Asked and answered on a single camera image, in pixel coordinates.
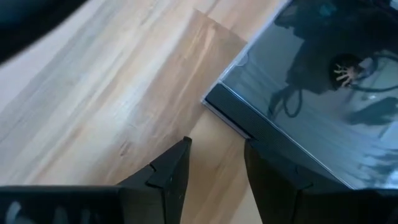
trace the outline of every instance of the wood grain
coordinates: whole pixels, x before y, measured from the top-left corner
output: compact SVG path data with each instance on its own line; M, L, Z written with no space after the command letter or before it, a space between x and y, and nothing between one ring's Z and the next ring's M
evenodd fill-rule
M200 99L277 0L90 0L0 67L0 183L115 184L193 138L182 223L260 223L244 139Z

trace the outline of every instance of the wooden floor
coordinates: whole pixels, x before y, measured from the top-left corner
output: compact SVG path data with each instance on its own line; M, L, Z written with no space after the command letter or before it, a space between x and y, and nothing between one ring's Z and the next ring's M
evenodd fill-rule
M0 68L0 183L115 184L193 139L182 223L260 223L200 99L281 0L89 0Z

